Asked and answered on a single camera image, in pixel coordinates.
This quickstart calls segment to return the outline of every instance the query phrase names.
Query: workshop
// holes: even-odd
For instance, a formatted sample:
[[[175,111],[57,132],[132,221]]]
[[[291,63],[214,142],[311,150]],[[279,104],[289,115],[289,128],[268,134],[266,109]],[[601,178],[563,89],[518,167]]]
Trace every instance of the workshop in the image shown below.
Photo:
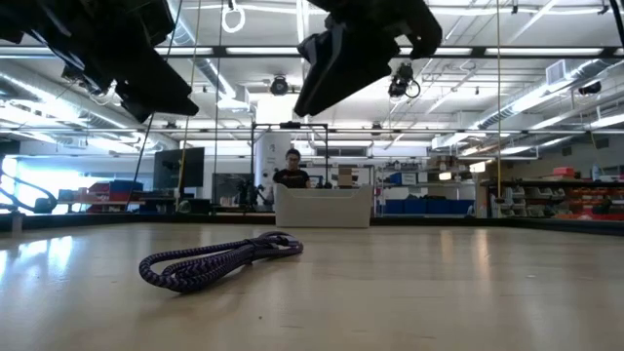
[[[0,350],[624,350],[623,16],[0,0]]]

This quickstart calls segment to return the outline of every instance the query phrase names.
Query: table surface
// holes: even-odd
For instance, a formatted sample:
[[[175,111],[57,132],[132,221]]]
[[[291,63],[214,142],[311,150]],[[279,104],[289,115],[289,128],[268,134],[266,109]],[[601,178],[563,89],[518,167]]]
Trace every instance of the table surface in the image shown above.
[[[0,350],[624,349],[617,237],[294,229],[303,254],[257,261],[203,292],[137,274],[149,254],[274,229],[137,223],[0,240]]]

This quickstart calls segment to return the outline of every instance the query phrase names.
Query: coiled cable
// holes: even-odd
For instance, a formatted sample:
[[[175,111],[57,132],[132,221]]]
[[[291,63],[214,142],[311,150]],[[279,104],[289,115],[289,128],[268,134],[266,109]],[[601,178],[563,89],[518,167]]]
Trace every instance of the coiled cable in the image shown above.
[[[177,293],[192,293],[214,283],[236,268],[257,259],[279,258],[303,252],[303,243],[283,232],[268,232],[257,238],[204,248],[156,253],[138,265],[140,277],[147,283]],[[152,265],[172,259],[212,254],[167,266],[161,274]]]

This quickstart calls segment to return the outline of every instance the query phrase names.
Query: man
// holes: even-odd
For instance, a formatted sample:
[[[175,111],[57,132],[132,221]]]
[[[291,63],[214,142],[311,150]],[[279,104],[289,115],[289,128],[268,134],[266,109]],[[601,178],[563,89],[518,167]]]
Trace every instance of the man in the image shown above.
[[[273,175],[273,181],[284,184],[290,189],[305,189],[310,187],[310,176],[299,169],[301,154],[295,149],[290,149],[286,153],[288,163],[285,170],[281,170]]]

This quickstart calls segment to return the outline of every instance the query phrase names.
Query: ceiling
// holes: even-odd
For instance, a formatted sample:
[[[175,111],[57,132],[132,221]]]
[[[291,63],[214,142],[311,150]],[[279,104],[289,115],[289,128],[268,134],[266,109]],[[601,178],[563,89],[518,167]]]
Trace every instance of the ceiling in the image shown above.
[[[498,42],[497,21],[495,15],[475,16],[477,11],[495,9],[493,0],[430,0],[437,20],[448,37],[445,45],[491,46]],[[614,19],[611,13],[603,16],[595,11],[603,5],[602,0],[560,0],[555,1],[550,12],[533,20],[535,12],[546,5],[548,0],[519,0],[519,13],[508,12],[512,1],[501,1],[503,13],[500,15],[500,43],[503,46],[532,47],[602,47],[620,45]],[[198,10],[198,7],[209,7]],[[325,15],[317,15],[314,6],[310,7],[312,15],[306,17],[309,28],[301,25],[297,31],[297,8],[295,0],[239,0],[237,6],[244,8],[246,21],[235,33],[225,32],[221,27],[220,1],[184,1],[181,17],[189,23],[189,29],[197,32],[200,45],[252,45],[252,46],[293,46],[301,36],[324,30]],[[591,12],[583,15],[571,15],[569,12]],[[228,15],[228,25],[237,23],[237,14]],[[397,39],[402,45],[408,45],[405,38]],[[26,39],[22,44],[38,44]],[[394,68],[406,59],[393,59],[390,65]],[[545,68],[555,63],[552,59],[505,59],[500,65],[500,91],[498,88],[498,63],[495,59],[457,60],[437,58],[429,61],[414,61],[412,66],[420,74],[416,80],[422,88],[421,96],[415,100],[399,105],[391,101],[387,95],[389,77],[361,90],[337,105],[314,116],[311,120],[318,123],[329,123],[341,128],[369,127],[372,122],[383,122],[386,128],[458,128],[460,115],[464,112],[481,113],[497,105],[498,94],[504,101],[526,87],[534,85],[545,78]],[[14,63],[30,69],[52,81],[66,84],[60,78],[63,64],[59,59],[29,58],[13,60]],[[303,81],[304,66],[299,58],[221,58],[213,59],[222,76],[231,85],[243,85],[251,93],[252,100],[258,100],[267,94],[266,82],[275,75],[285,75],[288,81],[300,86]],[[214,117],[230,119],[227,124],[247,125],[250,113],[216,112],[215,89],[198,70],[193,76],[193,65],[185,58],[173,58],[169,64],[187,82],[194,80],[193,99],[201,111],[191,119],[191,127],[212,127]],[[619,77],[606,78],[605,86],[617,90],[620,86]],[[84,94],[80,89],[71,88]],[[596,97],[575,97],[574,103],[585,103]],[[571,106],[571,94],[562,94],[548,102],[534,106],[525,113],[539,114],[544,118],[561,113]],[[109,104],[107,108],[128,116],[118,106]],[[177,122],[181,127],[185,116],[157,115],[155,124],[163,127],[168,121]],[[14,126],[5,123],[2,126]],[[30,127],[38,126],[36,122]],[[237,137],[224,135],[224,138]],[[433,136],[419,135],[406,138],[423,139]]]

